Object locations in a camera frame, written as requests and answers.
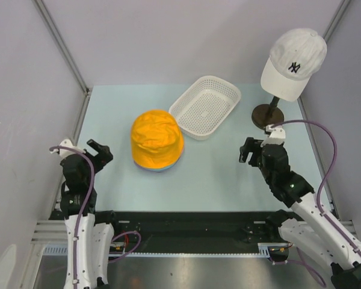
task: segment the light blue table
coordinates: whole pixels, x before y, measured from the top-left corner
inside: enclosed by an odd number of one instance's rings
[[[254,107],[271,96],[259,84],[236,85],[241,102],[208,140],[185,136],[179,162],[162,173],[147,172],[132,161],[130,128],[151,109],[168,110],[190,85],[108,85],[93,89],[79,145],[93,138],[114,155],[96,176],[98,211],[275,211],[274,198],[260,171],[238,162],[246,137],[265,138],[251,121]],[[286,120],[302,119],[297,102],[280,101]],[[286,125],[285,148],[291,167],[317,189],[321,176],[302,124]],[[322,201],[329,206],[325,192]]]

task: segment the brown round base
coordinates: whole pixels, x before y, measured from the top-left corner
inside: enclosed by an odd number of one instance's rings
[[[268,104],[261,104],[258,105],[251,114],[253,123],[260,129],[265,129],[265,126],[282,122],[285,119],[283,112],[277,107],[273,111],[273,115],[271,117],[267,117],[266,113],[268,109]]]

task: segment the white baseball cap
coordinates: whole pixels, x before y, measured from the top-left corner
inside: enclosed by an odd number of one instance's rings
[[[296,100],[312,74],[320,69],[326,51],[325,40],[312,29],[286,32],[270,50],[261,76],[262,88],[286,101]]]

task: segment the white wall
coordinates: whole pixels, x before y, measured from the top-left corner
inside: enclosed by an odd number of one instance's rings
[[[72,134],[82,100],[32,1],[0,1],[0,256],[17,245],[9,288],[61,176],[48,148]]]
[[[304,91],[310,119],[326,125],[338,141],[338,160],[330,188],[341,218],[353,220],[361,238],[361,0],[350,9],[330,39],[321,70]],[[329,164],[332,145],[315,130],[322,158]]]
[[[259,82],[287,30],[322,34],[341,0],[45,0],[88,85]]]

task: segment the perforated basket bottom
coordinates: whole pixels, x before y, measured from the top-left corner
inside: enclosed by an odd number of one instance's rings
[[[203,90],[177,117],[177,123],[191,133],[209,134],[232,106],[233,102],[224,94]]]

